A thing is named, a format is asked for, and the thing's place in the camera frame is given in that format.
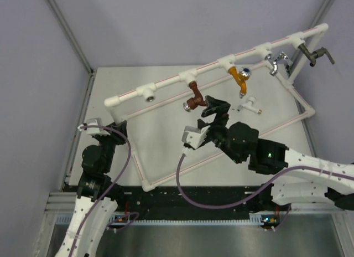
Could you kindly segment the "brown faucet chrome knob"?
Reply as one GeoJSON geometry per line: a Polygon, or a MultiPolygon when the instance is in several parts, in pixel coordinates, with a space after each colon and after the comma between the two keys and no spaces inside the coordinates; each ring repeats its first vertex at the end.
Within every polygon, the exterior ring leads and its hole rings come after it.
{"type": "Polygon", "coordinates": [[[195,110],[199,106],[206,107],[207,102],[204,100],[201,92],[199,91],[197,82],[192,81],[189,84],[189,88],[193,91],[194,96],[183,103],[183,109],[187,112],[190,112],[191,110],[195,110]]]}

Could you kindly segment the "white pipe frame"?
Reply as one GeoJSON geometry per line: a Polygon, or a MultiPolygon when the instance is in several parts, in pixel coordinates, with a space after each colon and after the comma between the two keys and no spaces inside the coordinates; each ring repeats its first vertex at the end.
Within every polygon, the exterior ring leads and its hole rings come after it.
{"type": "Polygon", "coordinates": [[[161,81],[139,86],[125,94],[106,98],[104,100],[105,108],[111,114],[114,122],[118,124],[129,119],[128,115],[119,116],[116,113],[115,108],[121,103],[134,99],[135,97],[143,97],[146,102],[152,102],[155,99],[155,92],[157,90],[181,82],[185,83],[194,94],[192,98],[188,99],[187,102],[183,104],[183,107],[187,112],[195,110],[197,107],[204,107],[205,109],[210,109],[212,112],[215,112],[217,108],[217,101],[210,96],[203,96],[201,94],[201,88],[198,87],[196,81],[198,75],[208,73],[209,71],[213,71],[215,69],[224,69],[228,73],[227,76],[210,82],[205,86],[209,88],[223,81],[234,79],[240,87],[240,98],[243,98],[247,94],[246,81],[250,78],[251,71],[266,66],[269,69],[270,75],[277,77],[283,87],[290,92],[291,96],[304,109],[304,112],[299,116],[265,132],[266,135],[271,134],[283,127],[287,127],[315,115],[314,108],[310,106],[295,90],[293,83],[303,68],[306,60],[310,61],[311,66],[315,66],[317,58],[327,54],[327,50],[325,48],[316,50],[315,47],[327,32],[328,28],[329,26],[326,23],[319,24],[306,31],[297,32],[273,42],[263,43],[250,50],[221,57],[213,63],[182,71],[175,76],[163,79],[161,81]],[[273,58],[271,51],[273,48],[281,47],[283,45],[292,45],[295,49],[300,50],[303,55],[297,65],[295,65],[294,70],[291,71],[291,75],[288,80],[284,80],[283,77],[277,72],[279,62],[284,60],[286,55],[284,53],[280,53],[276,58],[273,58]]]}

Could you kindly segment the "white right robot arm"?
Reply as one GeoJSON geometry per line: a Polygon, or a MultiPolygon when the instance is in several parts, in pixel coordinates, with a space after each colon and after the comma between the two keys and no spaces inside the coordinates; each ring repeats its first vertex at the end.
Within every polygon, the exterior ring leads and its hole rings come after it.
{"type": "Polygon", "coordinates": [[[242,122],[230,127],[231,105],[206,96],[201,116],[214,115],[213,122],[198,119],[197,126],[206,129],[202,146],[212,142],[234,163],[248,161],[248,169],[264,175],[287,173],[326,187],[324,197],[340,209],[353,210],[353,164],[340,164],[304,155],[283,143],[259,138],[258,130],[242,122]]]}

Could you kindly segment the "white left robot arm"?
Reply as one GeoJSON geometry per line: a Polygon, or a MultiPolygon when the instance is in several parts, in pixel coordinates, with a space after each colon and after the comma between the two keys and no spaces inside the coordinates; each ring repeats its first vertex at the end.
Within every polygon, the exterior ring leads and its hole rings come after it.
{"type": "Polygon", "coordinates": [[[56,256],[95,256],[110,217],[126,202],[118,180],[108,176],[116,147],[129,144],[126,121],[104,126],[100,119],[90,119],[78,130],[92,136],[98,145],[89,145],[82,152],[83,172],[74,212],[56,256]]]}

